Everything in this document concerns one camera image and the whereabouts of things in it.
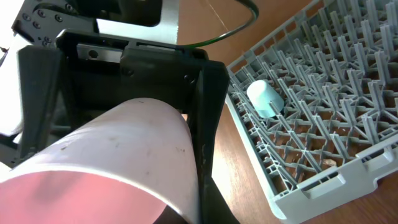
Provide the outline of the pink plastic cup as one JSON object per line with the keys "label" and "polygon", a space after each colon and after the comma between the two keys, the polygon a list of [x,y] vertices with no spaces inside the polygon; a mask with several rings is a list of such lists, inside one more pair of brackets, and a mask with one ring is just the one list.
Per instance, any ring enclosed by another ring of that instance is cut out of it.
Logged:
{"label": "pink plastic cup", "polygon": [[187,122],[151,98],[126,101],[1,177],[2,223],[200,223]]}

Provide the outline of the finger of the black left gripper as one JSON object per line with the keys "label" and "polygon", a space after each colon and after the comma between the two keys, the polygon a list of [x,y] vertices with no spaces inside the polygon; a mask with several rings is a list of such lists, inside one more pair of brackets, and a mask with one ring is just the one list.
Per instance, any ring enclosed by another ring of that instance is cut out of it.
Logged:
{"label": "finger of the black left gripper", "polygon": [[200,221],[237,223],[212,178],[216,131],[228,91],[229,75],[221,62],[207,61],[199,66],[188,111],[197,166]]}

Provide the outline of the light blue plastic cup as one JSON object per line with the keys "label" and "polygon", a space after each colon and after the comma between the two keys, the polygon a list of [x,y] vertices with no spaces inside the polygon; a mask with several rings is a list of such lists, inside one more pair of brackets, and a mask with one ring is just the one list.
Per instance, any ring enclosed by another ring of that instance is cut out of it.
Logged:
{"label": "light blue plastic cup", "polygon": [[247,95],[261,118],[272,118],[284,108],[282,97],[264,80],[252,82]]}

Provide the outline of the grey plastic dishwasher rack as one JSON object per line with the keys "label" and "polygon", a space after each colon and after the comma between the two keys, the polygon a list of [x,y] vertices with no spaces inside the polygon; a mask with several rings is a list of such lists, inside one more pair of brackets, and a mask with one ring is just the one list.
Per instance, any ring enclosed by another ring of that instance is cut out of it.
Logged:
{"label": "grey plastic dishwasher rack", "polygon": [[[302,223],[397,170],[397,2],[312,1],[228,66],[226,104],[273,214]],[[284,108],[261,118],[264,80]]]}

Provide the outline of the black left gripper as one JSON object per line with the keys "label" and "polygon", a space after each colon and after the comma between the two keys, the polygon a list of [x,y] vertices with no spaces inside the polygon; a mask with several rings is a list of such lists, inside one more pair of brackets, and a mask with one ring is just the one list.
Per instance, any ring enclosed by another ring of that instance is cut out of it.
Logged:
{"label": "black left gripper", "polygon": [[122,123],[162,116],[149,100],[188,116],[202,49],[100,34],[96,18],[112,2],[25,1],[12,30],[29,42],[17,53],[23,115],[19,155],[44,149],[55,104],[63,100],[68,124],[94,112]]}

